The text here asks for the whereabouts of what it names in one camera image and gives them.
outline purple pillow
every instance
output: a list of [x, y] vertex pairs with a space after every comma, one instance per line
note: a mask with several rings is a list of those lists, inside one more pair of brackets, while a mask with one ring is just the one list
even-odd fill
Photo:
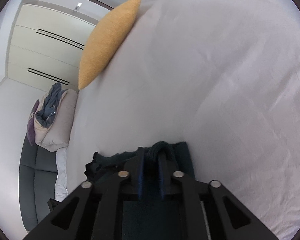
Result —
[[27, 138], [31, 146], [35, 145], [34, 113], [37, 111], [38, 106], [39, 106], [39, 100], [37, 100], [36, 103], [34, 104], [28, 119]]

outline black fabric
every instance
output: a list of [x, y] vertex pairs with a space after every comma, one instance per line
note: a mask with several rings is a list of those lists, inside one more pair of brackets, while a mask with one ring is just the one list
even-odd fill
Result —
[[150, 148], [138, 148], [135, 152], [124, 152], [111, 157], [93, 155], [92, 163], [86, 165], [85, 175], [95, 184], [108, 179], [115, 172], [123, 170], [127, 160], [142, 150], [145, 155], [142, 199], [123, 204], [122, 239], [179, 240], [180, 216], [177, 202], [163, 202], [159, 193], [157, 177], [157, 155], [166, 153], [180, 171], [194, 178], [194, 169], [186, 142], [168, 144], [158, 142]]
[[57, 174], [56, 152], [31, 146], [26, 137], [19, 168], [19, 204], [26, 230], [31, 231], [49, 214], [47, 202], [54, 199]]

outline pillow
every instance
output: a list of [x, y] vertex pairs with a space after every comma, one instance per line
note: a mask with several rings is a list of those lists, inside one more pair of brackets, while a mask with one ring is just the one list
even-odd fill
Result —
[[51, 128], [41, 142], [36, 142], [39, 146], [50, 152], [68, 146], [77, 98], [77, 92], [72, 89], [67, 90]]
[[29, 116], [28, 124], [27, 124], [27, 138], [31, 146], [35, 145], [34, 113], [37, 111], [38, 106], [39, 106], [39, 99], [37, 99], [34, 106], [32, 107], [31, 114]]
[[141, 0], [128, 0], [106, 14], [91, 32], [82, 52], [79, 89], [88, 86], [108, 65], [131, 30]]

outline dark cloth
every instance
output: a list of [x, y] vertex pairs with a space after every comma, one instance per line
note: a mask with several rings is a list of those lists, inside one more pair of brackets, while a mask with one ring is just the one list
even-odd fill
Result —
[[111, 157], [104, 157], [96, 152], [92, 163], [86, 165], [85, 175], [95, 184], [101, 183], [123, 170], [125, 162], [135, 157], [140, 150], [145, 156], [142, 198], [137, 202], [125, 201], [123, 204], [122, 239], [179, 240], [181, 225], [178, 202], [161, 200], [156, 169], [157, 155], [163, 150], [167, 159], [173, 161], [180, 171], [194, 178], [186, 142], [158, 142], [150, 148], [139, 147], [135, 152], [124, 152]]
[[61, 83], [55, 83], [50, 88], [48, 95], [44, 99], [42, 109], [35, 113], [35, 118], [42, 127], [48, 128], [53, 124], [60, 99], [65, 91], [61, 90]]

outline white bed sheet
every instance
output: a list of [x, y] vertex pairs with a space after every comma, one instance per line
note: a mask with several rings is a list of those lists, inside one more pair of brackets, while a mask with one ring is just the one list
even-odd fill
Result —
[[142, 0], [106, 70], [80, 91], [67, 188], [94, 152], [186, 141], [279, 239], [300, 227], [300, 12], [291, 0]]
[[67, 147], [60, 148], [56, 153], [56, 164], [58, 175], [54, 189], [54, 199], [63, 201], [68, 196], [67, 190], [67, 175], [66, 175], [66, 161], [67, 161]]

